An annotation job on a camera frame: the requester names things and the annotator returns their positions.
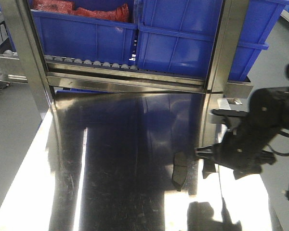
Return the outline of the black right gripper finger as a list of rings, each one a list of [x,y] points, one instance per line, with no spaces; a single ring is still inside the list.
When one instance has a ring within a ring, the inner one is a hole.
[[[213,160],[212,145],[194,148],[196,159],[203,159],[202,177],[206,179],[210,174],[216,173]]]

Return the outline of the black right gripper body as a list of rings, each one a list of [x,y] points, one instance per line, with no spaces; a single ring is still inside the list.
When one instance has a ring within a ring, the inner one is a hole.
[[[222,142],[213,145],[217,164],[231,168],[237,178],[262,172],[261,152],[281,130],[284,92],[269,88],[255,91],[249,101],[249,112],[240,124],[224,134]]]

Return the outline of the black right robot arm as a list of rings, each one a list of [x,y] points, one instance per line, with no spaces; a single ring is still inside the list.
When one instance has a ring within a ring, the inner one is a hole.
[[[233,169],[235,179],[260,174],[262,165],[276,162],[276,151],[264,147],[282,129],[289,130],[289,87],[256,90],[249,111],[213,109],[211,113],[227,127],[220,143],[196,148],[196,156]]]

